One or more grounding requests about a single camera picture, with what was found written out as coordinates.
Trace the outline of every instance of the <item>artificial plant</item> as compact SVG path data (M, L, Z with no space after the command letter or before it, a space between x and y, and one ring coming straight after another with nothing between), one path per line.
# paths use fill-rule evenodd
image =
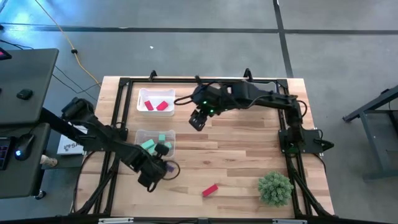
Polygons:
M260 200L271 206L287 205L292 198L292 189L289 178L276 171L259 179Z

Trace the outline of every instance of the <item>wooden table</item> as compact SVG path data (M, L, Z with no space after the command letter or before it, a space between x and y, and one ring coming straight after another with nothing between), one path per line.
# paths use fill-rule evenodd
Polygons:
M104 77L96 115L110 124L120 77ZM304 80L287 79L290 94L298 95L308 105L304 128L313 128L313 120ZM147 117L138 113L137 96L140 88L156 90L174 88L176 97L192 93L194 83L135 83L127 119L129 136L134 143L138 129L176 132L175 160L181 174L171 181L160 181L156 190L146 192L137 182L138 175L120 165L113 201L112 216L129 217L213 217L213 218L293 218L292 203L275 208L259 201L258 178L272 170L287 175L284 156L280 153L277 132L277 110L253 106L248 110L232 110L208 119L198 132L188 120L194 104L176 106L171 117ZM119 116L123 111L122 97ZM100 179L103 153L90 158L80 177L77 206L90 197ZM322 163L311 154L303 155L307 184L326 211L333 213L328 184ZM201 192L217 184L219 189L207 198ZM105 190L102 207L106 203ZM298 190L301 211L303 197Z

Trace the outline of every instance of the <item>concrete floor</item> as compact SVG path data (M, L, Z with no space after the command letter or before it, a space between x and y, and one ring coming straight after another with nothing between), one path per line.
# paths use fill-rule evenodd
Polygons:
M276 29L272 0L40 0L64 26ZM285 29L394 30L393 0L280 0ZM0 23L52 21L31 0L8 0ZM278 34L69 32L82 63L105 75L287 77ZM59 32L5 31L0 38L34 48L58 48L57 65L83 88L83 73ZM295 78L304 78L315 124L335 147L325 153L335 212L343 218L398 222L398 178L365 183L376 170L362 124L341 117L398 84L398 35L286 35ZM13 47L0 44L5 49ZM54 74L71 84L59 72ZM90 94L97 96L99 88ZM56 114L75 94L52 80L45 106ZM398 108L393 102L391 108ZM57 135L52 138L57 145ZM77 170L46 171L48 196L0 200L0 220L66 215Z

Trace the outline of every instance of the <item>green cube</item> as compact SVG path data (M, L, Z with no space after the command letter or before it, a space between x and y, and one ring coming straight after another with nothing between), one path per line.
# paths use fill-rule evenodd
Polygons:
M160 134L159 135L159 143L164 143L164 142L166 142L166 135Z
M171 148L172 148L172 144L171 144L171 143L169 143L169 142L165 143L164 145L165 145L165 146L167 146L167 147L168 147L168 149L171 149Z
M155 146L155 142L153 139L150 139L141 144L141 147L144 148L145 150L148 150L152 146Z
M155 144L154 146L150 147L150 148L147 150L147 151L149 152L149 154L153 155L153 153L155 153L155 147L156 147L156 144Z

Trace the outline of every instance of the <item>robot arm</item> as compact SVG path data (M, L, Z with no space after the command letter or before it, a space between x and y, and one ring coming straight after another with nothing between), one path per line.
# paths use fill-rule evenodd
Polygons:
M128 144L119 130L104 125L94 115L93 105L84 99L74 98L62 110L62 119L74 125L82 125L88 134L75 134L73 141L84 146L85 151L112 151L125 165L141 174L138 182L152 192L157 183L166 175L166 162L162 156L169 152L166 146L158 144L156 155L150 155L140 145Z
M259 90L252 83L245 81L219 83L220 88L203 85L197 77L199 85L190 95L192 102L197 105L189 123L201 131L205 126L207 116L220 115L224 111L233 109L248 109L259 105L284 110L286 123L289 125L291 141L303 142L303 118L297 96L282 95L273 91Z

